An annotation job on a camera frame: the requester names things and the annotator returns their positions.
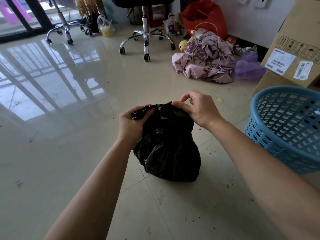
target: hand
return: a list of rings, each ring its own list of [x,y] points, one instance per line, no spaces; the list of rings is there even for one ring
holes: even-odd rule
[[[187,99],[192,106],[184,103]],[[187,112],[195,123],[207,130],[211,124],[223,120],[212,97],[194,90],[184,94],[180,101],[173,101],[172,105]]]
[[[134,147],[137,145],[138,140],[141,138],[143,124],[154,113],[155,109],[153,108],[147,111],[143,119],[140,120],[132,119],[132,113],[136,110],[143,109],[143,107],[149,105],[151,104],[137,106],[126,112],[122,112],[119,116],[118,140],[125,141],[126,143],[128,143],[128,145],[130,145],[130,149],[134,149]]]

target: white label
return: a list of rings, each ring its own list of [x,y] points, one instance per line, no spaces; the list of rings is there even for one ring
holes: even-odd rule
[[[296,56],[275,48],[265,67],[279,75],[283,75]]]
[[[296,70],[293,78],[303,81],[307,80],[312,66],[313,62],[311,61],[300,61],[298,69]]]

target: chair base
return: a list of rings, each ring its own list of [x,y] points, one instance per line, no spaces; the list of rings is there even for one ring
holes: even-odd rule
[[[143,23],[143,31],[136,30],[133,32],[133,36],[122,41],[122,43],[120,45],[120,54],[121,55],[126,54],[126,51],[124,48],[125,43],[127,43],[129,40],[137,41],[139,39],[139,37],[143,37],[143,39],[144,39],[144,60],[147,62],[150,61],[150,56],[149,56],[149,39],[150,39],[150,37],[158,37],[159,40],[163,40],[164,38],[166,38],[166,39],[170,40],[170,42],[171,42],[171,49],[173,51],[176,49],[176,46],[175,46],[172,38],[170,38],[168,35],[163,34],[161,29],[154,29],[149,32],[149,26],[147,24],[147,16],[146,16],[146,7],[142,7],[142,23]]]
[[[58,24],[56,25],[53,29],[51,29],[48,33],[47,33],[47,37],[46,37],[46,42],[47,44],[49,45],[52,45],[52,41],[50,39],[50,35],[53,33],[53,32],[57,32],[59,35],[63,35],[63,32],[62,31],[65,31],[66,32],[66,37],[67,37],[67,44],[69,45],[72,45],[73,44],[73,40],[72,40],[72,37],[70,35],[70,29],[71,28],[78,28],[80,27],[81,31],[85,33],[85,35],[89,35],[89,36],[92,36],[93,33],[91,32],[90,28],[84,24],[81,24],[77,21],[72,21],[72,22],[67,22],[64,15],[62,14],[62,12],[60,11],[57,3],[55,0],[51,0],[52,3],[54,4],[54,7],[57,9],[58,11],[58,15],[59,15],[59,18],[61,20],[61,24]]]

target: laundry basket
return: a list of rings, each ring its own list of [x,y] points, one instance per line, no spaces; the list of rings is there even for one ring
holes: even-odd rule
[[[298,174],[320,170],[320,92],[262,90],[251,101],[245,134]]]

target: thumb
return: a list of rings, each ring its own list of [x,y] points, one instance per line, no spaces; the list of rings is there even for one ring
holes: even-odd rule
[[[145,123],[150,118],[150,116],[153,115],[155,110],[156,110],[155,108],[148,110],[146,115],[141,119],[142,122]]]
[[[171,103],[174,107],[177,107],[179,109],[182,109],[183,111],[187,112],[188,114],[192,113],[192,108],[190,105],[182,103],[180,101],[173,101]]]

